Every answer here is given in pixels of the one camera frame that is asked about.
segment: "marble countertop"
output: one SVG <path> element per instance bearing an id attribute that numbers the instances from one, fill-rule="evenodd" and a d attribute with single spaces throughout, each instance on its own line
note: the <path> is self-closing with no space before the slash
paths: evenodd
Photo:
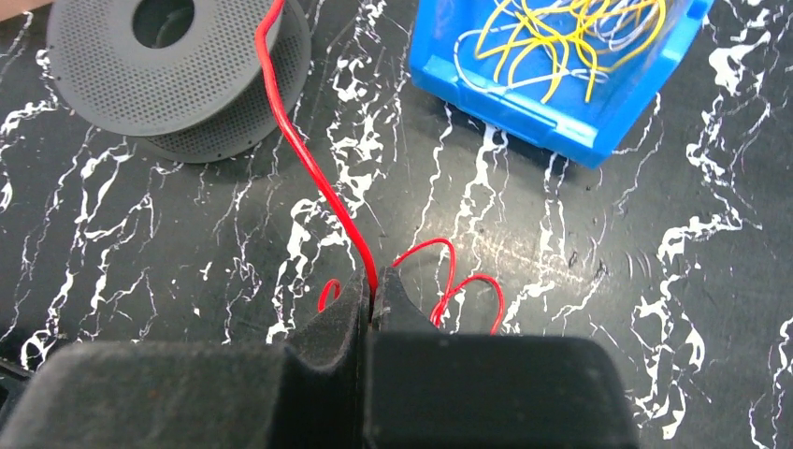
<path id="1" fill-rule="evenodd" d="M 646 447 L 793 447 L 793 6 L 716 2 L 590 170 L 414 88 L 415 1 L 302 4 L 296 124 L 381 264 L 450 237 L 460 276 L 501 281 L 502 333 L 609 352 Z M 35 369 L 71 341 L 271 342 L 306 323 L 360 262 L 278 133 L 191 166 L 91 127 L 54 89 L 47 15 L 0 23 L 0 355 Z M 402 270 L 426 313 L 446 262 Z M 495 314 L 472 285 L 442 329 Z"/>

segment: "spool center hole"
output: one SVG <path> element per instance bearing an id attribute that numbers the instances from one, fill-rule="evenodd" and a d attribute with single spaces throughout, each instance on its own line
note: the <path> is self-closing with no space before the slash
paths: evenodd
<path id="1" fill-rule="evenodd" d="M 164 49 L 187 34 L 194 16 L 193 0 L 143 0 L 135 10 L 132 30 L 146 47 Z"/>

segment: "red cable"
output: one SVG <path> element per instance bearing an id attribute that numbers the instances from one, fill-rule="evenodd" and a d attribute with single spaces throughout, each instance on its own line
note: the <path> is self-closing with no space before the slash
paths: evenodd
<path id="1" fill-rule="evenodd" d="M 270 11 L 267 13 L 264 20 L 259 24 L 258 28 L 256 28 L 254 37 L 256 53 L 259 56 L 259 62 L 262 65 L 262 72 L 264 74 L 267 100 L 269 101 L 270 107 L 273 110 L 273 116 L 278 123 L 278 127 L 281 129 L 290 145 L 292 145 L 292 148 L 295 149 L 295 153 L 297 153 L 297 157 L 300 159 L 300 162 L 303 163 L 303 167 L 306 168 L 311 178 L 314 179 L 314 182 L 317 184 L 317 187 L 319 188 L 320 192 L 322 192 L 331 209 L 333 209 L 333 211 L 339 217 L 341 225 L 344 227 L 347 235 L 350 236 L 350 240 L 353 241 L 355 248 L 361 254 L 369 284 L 369 306 L 371 310 L 374 310 L 374 297 L 378 286 L 377 265 L 374 262 L 374 257 L 372 257 L 371 251 L 369 250 L 364 237 L 361 235 L 360 231 L 358 231 L 358 228 L 355 226 L 355 222 L 353 222 L 353 219 L 350 217 L 350 213 L 344 207 L 344 204 L 339 199 L 339 196 L 336 195 L 336 192 L 333 190 L 333 187 L 331 187 L 330 182 L 327 181 L 327 178 L 324 176 L 324 173 L 317 165 L 313 156 L 311 156 L 311 153 L 306 148 L 305 142 L 303 142 L 303 139 L 300 138 L 300 135 L 292 126 L 292 122 L 290 122 L 289 117 L 286 114 L 286 110 L 283 107 L 281 97 L 279 96 L 278 82 L 275 78 L 275 69 L 273 68 L 272 60 L 270 59 L 270 54 L 267 50 L 267 32 L 269 31 L 270 27 L 272 27 L 272 24 L 275 23 L 278 15 L 281 14 L 282 8 L 283 0 L 273 1 Z M 398 266 L 402 263 L 402 261 L 417 251 L 420 251 L 425 247 L 436 243 L 442 243 L 446 245 L 447 248 L 449 248 L 449 279 L 446 281 L 446 289 L 443 291 L 440 301 L 435 305 L 429 315 L 430 322 L 432 322 L 435 326 L 440 326 L 440 318 L 443 315 L 443 312 L 446 311 L 446 306 L 448 305 L 449 300 L 457 292 L 468 285 L 469 282 L 485 281 L 490 282 L 493 285 L 493 287 L 496 289 L 496 294 L 498 297 L 498 315 L 496 317 L 496 321 L 493 323 L 493 326 L 490 328 L 491 334 L 497 334 L 498 328 L 501 324 L 501 319 L 504 316 L 504 295 L 501 292 L 501 287 L 498 285 L 498 281 L 486 274 L 477 273 L 466 278 L 457 287 L 453 288 L 452 282 L 454 281 L 454 271 L 457 264 L 457 256 L 454 250 L 454 245 L 448 239 L 437 238 L 416 245 L 406 253 L 402 254 L 396 261 L 394 261 L 392 266 Z M 336 279 L 331 279 L 325 284 L 322 293 L 320 293 L 319 301 L 317 302 L 318 311 L 324 310 L 327 296 L 330 294 L 331 289 L 334 289 L 333 298 L 338 298 L 341 290 L 341 282 Z"/>

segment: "blue plastic container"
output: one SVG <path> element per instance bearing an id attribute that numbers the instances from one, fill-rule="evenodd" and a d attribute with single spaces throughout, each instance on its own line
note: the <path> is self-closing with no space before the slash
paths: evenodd
<path id="1" fill-rule="evenodd" d="M 588 104 L 584 102 L 586 81 L 570 76 L 562 79 L 554 96 L 542 104 L 540 100 L 550 81 L 482 93 L 471 89 L 458 76 L 454 65 L 454 45 L 463 33 L 483 28 L 496 7 L 493 1 L 420 0 L 411 46 L 412 80 L 416 86 L 485 122 L 594 168 L 612 154 L 680 64 L 713 2 L 675 0 L 652 46 L 617 68 L 608 81 L 596 84 Z M 528 1 L 530 7 L 547 7 L 551 3 L 551 0 Z M 504 25 L 510 18 L 503 16 L 501 19 L 494 26 Z M 572 23 L 555 24 L 555 28 L 560 30 L 571 26 Z M 506 42 L 508 34 L 491 34 L 488 48 Z M 475 59 L 476 39 L 476 36 L 471 36 L 460 41 L 458 61 L 469 81 L 490 91 L 503 84 L 501 79 L 501 83 L 492 80 L 498 58 Z M 610 65 L 633 48 L 609 55 L 602 63 Z M 579 59 L 571 57 L 569 68 L 578 67 L 582 67 Z M 516 79 L 550 73 L 551 60 L 537 49 L 518 66 Z"/>

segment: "perforated spool surface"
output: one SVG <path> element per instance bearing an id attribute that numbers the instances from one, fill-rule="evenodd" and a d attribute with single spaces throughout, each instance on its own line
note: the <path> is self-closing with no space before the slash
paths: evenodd
<path id="1" fill-rule="evenodd" d="M 283 104 L 289 110 L 300 97 L 311 58 L 309 25 L 295 0 L 284 4 L 281 30 L 271 57 Z M 258 73 L 237 100 L 209 120 L 185 131 L 146 138 L 141 143 L 168 159 L 203 163 L 244 152 L 275 128 L 265 84 Z"/>
<path id="2" fill-rule="evenodd" d="M 158 136 L 205 121 L 259 73 L 252 44 L 272 0 L 193 0 L 175 44 L 151 49 L 133 31 L 139 0 L 59 0 L 48 27 L 52 75 L 89 122 L 127 136 Z M 274 25 L 267 41 L 278 33 Z"/>

